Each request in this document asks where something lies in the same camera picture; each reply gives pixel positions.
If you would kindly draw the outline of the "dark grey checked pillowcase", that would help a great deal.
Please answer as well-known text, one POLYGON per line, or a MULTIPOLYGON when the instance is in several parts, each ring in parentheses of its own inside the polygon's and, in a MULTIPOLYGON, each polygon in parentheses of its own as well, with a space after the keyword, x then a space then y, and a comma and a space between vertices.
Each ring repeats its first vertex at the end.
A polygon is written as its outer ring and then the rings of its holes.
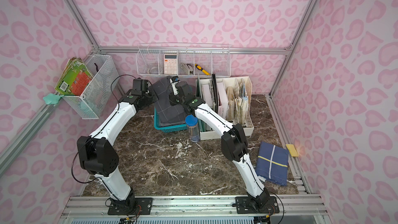
POLYGON ((170 127, 173 125, 185 124, 185 113, 181 113, 179 115, 172 114, 170 116, 165 115, 165 113, 158 114, 159 117, 159 126, 160 127, 170 127))
POLYGON ((169 94, 171 93, 170 85, 171 76, 164 77, 153 84, 153 89, 158 95, 159 100, 154 103, 154 107, 157 113, 165 113, 170 116, 172 114, 179 115, 185 113, 184 109, 180 105, 171 106, 169 101, 169 94))

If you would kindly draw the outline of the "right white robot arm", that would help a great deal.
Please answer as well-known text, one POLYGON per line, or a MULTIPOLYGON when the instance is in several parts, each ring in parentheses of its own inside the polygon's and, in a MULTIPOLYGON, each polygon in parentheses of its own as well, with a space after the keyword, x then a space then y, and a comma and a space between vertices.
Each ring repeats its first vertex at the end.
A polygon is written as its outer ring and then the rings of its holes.
POLYGON ((181 82, 178 76, 171 77, 170 87, 171 105, 181 105, 184 110, 204 121, 220 136, 223 155, 235 164, 244 180, 249 207, 256 213, 266 210, 266 203, 271 196, 252 165, 248 142, 241 124, 233 124, 219 116, 204 100, 192 94, 189 85, 181 82))

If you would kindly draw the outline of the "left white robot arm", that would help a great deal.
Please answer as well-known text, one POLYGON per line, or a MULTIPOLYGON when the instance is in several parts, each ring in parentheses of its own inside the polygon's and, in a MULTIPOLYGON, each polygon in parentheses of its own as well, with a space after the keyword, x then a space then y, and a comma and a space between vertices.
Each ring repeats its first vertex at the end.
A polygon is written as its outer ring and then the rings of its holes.
POLYGON ((133 190, 119 171, 115 140, 138 111, 157 100, 151 82, 135 78, 132 89, 117 100, 117 105, 108 118, 89 136, 81 136, 77 141, 81 168, 99 180, 115 201, 133 200, 133 190))

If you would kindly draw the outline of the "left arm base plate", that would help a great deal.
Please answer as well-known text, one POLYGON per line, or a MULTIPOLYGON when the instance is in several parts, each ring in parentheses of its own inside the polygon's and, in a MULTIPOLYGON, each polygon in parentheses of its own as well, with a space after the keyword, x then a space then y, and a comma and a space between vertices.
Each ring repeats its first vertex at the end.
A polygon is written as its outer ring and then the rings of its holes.
POLYGON ((123 201, 110 198, 108 215, 150 215, 153 198, 129 198, 123 201))

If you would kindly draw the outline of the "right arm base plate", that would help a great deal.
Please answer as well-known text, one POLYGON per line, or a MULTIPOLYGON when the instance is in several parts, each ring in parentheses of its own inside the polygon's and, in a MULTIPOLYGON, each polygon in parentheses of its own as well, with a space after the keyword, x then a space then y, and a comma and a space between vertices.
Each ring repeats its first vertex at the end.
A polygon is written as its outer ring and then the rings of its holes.
POLYGON ((251 197, 235 197, 235 203, 233 206, 236 207, 238 214, 279 214, 280 209, 277 203, 277 199, 271 196, 263 207, 258 207, 255 200, 251 197))

